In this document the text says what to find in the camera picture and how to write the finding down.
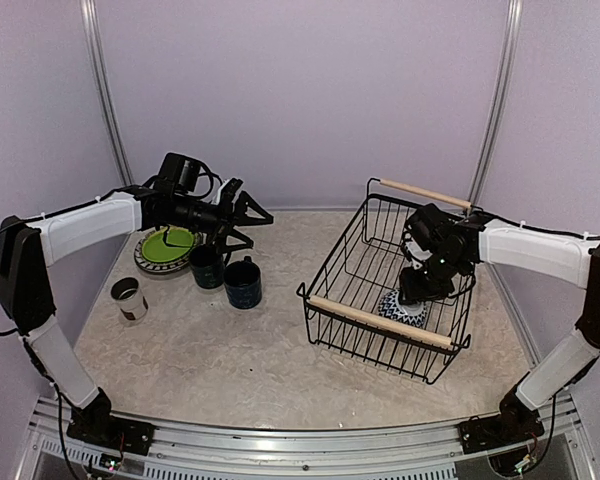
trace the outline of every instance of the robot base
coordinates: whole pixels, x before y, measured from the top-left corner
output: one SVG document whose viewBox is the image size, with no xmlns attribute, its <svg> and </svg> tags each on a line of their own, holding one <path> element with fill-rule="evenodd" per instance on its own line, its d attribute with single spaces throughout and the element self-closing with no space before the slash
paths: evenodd
<svg viewBox="0 0 600 480">
<path fill-rule="evenodd" d="M 116 452 L 123 450 L 125 453 L 147 456 L 153 441 L 155 430 L 153 425 L 114 416 L 110 417 L 110 421 L 111 430 L 115 435 L 97 436 L 88 429 L 82 428 L 79 422 L 75 422 L 67 428 L 67 436 L 98 447 L 110 448 Z"/>
<path fill-rule="evenodd" d="M 527 422 L 526 428 L 516 433 L 502 435 L 501 415 L 467 420 L 458 425 L 462 451 L 465 454 L 493 450 L 520 442 L 531 440 L 533 435 L 540 438 L 544 435 L 542 422 Z"/>
</svg>

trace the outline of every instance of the plate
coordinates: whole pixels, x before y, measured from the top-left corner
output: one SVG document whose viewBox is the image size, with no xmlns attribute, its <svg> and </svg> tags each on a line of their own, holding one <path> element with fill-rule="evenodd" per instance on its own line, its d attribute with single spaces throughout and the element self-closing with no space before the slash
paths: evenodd
<svg viewBox="0 0 600 480">
<path fill-rule="evenodd" d="M 191 233 L 180 227 L 169 227 L 167 242 L 164 243 L 164 232 L 161 228 L 145 235 L 133 251 L 133 259 L 140 270 L 152 275 L 166 275 L 185 268 L 189 262 L 191 250 L 202 242 L 202 235 Z"/>
</svg>

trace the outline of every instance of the mug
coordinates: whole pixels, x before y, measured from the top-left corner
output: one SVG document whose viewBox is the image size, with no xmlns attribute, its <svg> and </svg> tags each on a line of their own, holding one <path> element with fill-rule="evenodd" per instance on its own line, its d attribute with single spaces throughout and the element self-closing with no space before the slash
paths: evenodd
<svg viewBox="0 0 600 480">
<path fill-rule="evenodd" d="M 233 262 L 224 271 L 224 288 L 234 307 L 241 310 L 255 307 L 262 300 L 260 268 L 249 256 Z"/>
<path fill-rule="evenodd" d="M 149 304 L 140 290 L 140 284 L 133 277 L 126 277 L 114 283 L 111 287 L 111 297 L 127 320 L 140 320 L 149 310 Z"/>
<path fill-rule="evenodd" d="M 224 261 L 215 248 L 208 245 L 194 248 L 189 255 L 189 265 L 200 288 L 208 290 L 222 285 Z"/>
</svg>

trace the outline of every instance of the blue and white bowl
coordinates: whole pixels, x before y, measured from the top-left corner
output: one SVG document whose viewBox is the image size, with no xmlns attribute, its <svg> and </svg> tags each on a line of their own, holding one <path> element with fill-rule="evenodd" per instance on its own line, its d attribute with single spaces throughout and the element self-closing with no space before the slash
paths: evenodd
<svg viewBox="0 0 600 480">
<path fill-rule="evenodd" d="M 415 305 L 402 305 L 398 301 L 400 292 L 391 290 L 385 294 L 378 303 L 378 313 L 390 320 L 411 325 L 412 327 L 423 328 L 429 312 L 429 306 L 426 303 L 417 303 Z"/>
</svg>

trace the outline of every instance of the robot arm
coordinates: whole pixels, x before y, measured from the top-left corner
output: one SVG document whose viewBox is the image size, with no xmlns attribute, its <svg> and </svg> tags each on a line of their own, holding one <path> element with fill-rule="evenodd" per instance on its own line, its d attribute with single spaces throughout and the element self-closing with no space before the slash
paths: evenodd
<svg viewBox="0 0 600 480">
<path fill-rule="evenodd" d="M 600 237 L 576 238 L 512 225 L 482 211 L 454 221 L 433 204 L 409 217 L 405 231 L 403 251 L 421 263 L 416 268 L 418 262 L 412 262 L 401 272 L 401 300 L 406 304 L 452 295 L 452 278 L 472 275 L 481 262 L 517 266 L 586 289 L 575 328 L 505 395 L 500 414 L 459 425 L 465 453 L 539 437 L 544 429 L 538 408 L 582 378 L 600 356 Z"/>
<path fill-rule="evenodd" d="M 251 248 L 253 241 L 235 227 L 270 224 L 273 217 L 246 192 L 238 194 L 242 182 L 237 179 L 223 184 L 214 203 L 195 197 L 200 168 L 212 175 L 201 162 L 170 153 L 149 186 L 125 187 L 33 221 L 9 217 L 2 223 L 0 303 L 16 323 L 34 366 L 71 404 L 70 437 L 115 450 L 124 438 L 126 451 L 146 455 L 153 426 L 110 415 L 110 400 L 58 325 L 47 268 L 108 238 L 167 225 L 205 233 L 207 244 L 219 253 Z M 249 208 L 259 217 L 249 216 Z M 228 237 L 241 243 L 227 245 Z"/>
</svg>

